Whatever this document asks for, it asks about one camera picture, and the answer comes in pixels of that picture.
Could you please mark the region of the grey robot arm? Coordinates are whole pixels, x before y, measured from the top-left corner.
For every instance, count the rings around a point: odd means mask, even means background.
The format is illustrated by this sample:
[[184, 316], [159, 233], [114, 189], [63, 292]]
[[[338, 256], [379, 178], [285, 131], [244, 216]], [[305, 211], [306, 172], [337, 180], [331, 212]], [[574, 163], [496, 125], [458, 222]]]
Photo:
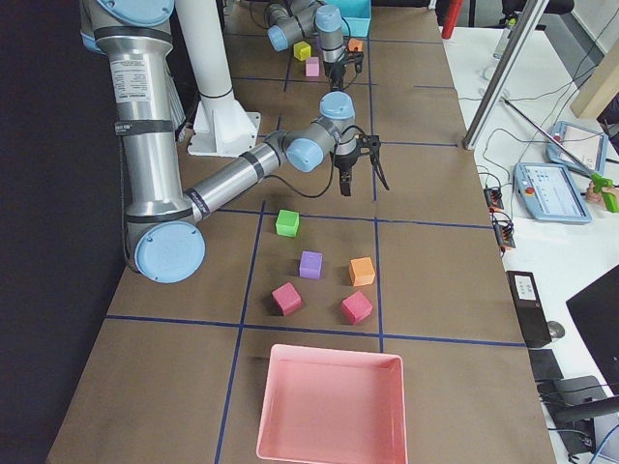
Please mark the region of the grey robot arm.
[[351, 33], [337, 6], [325, 1], [271, 1], [263, 18], [267, 36], [277, 52], [317, 35], [325, 75], [332, 91], [344, 91], [349, 65], [363, 70], [364, 52], [350, 45]]
[[[264, 17], [272, 46], [284, 50], [316, 35], [329, 92], [318, 116], [302, 130], [277, 130], [256, 141], [260, 117], [236, 100], [217, 5], [212, 1], [84, 1], [84, 45], [109, 61], [119, 119], [115, 125], [132, 188], [125, 213], [125, 249], [131, 265], [158, 283], [191, 276], [206, 245], [198, 223], [243, 192], [275, 175], [284, 163], [310, 172], [323, 160], [343, 195], [352, 169], [368, 156], [379, 165], [380, 142], [355, 123], [343, 87], [348, 65], [363, 55], [348, 45], [349, 30], [329, 1], [273, 1]], [[182, 106], [167, 64], [172, 50], [169, 20], [181, 25], [197, 84], [194, 142], [200, 156], [228, 164], [192, 188], [182, 188], [176, 141]]]

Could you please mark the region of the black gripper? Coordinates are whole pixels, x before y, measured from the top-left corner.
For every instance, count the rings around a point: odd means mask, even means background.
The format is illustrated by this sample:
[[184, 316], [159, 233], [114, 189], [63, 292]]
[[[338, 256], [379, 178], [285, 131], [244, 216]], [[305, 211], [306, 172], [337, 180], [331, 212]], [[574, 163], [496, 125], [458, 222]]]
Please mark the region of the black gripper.
[[339, 171], [339, 191], [343, 196], [351, 195], [352, 168], [361, 156], [369, 156], [373, 171], [385, 190], [389, 190], [383, 167], [380, 161], [381, 142], [378, 135], [367, 135], [364, 132], [356, 135], [352, 146], [346, 147], [343, 154], [336, 153], [335, 167]]
[[322, 52], [323, 65], [326, 77], [330, 80], [332, 91], [341, 91], [346, 67], [353, 65], [355, 74], [363, 70], [364, 52], [361, 50], [349, 51], [347, 48], [324, 50]]

